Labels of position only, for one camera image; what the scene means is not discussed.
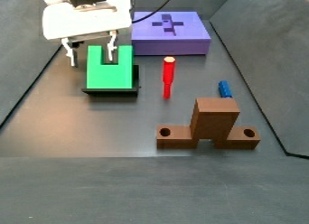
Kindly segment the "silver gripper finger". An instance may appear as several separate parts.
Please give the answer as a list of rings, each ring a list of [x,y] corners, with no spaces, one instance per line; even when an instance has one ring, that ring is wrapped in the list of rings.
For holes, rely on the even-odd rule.
[[[69,57],[69,64],[72,67],[77,66],[77,53],[76,49],[78,47],[78,44],[73,42],[69,38],[64,38],[61,40],[61,44],[66,50],[66,56]]]
[[[112,61],[115,51],[117,50],[117,47],[116,47],[117,31],[116,30],[109,31],[108,35],[109,35],[109,41],[108,41],[107,46],[105,46],[107,47],[107,57],[108,57],[108,60]]]

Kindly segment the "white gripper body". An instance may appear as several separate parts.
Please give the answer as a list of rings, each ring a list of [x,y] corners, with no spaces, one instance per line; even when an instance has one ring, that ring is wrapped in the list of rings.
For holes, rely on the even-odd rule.
[[[82,37],[131,26],[131,0],[42,0],[46,40]]]

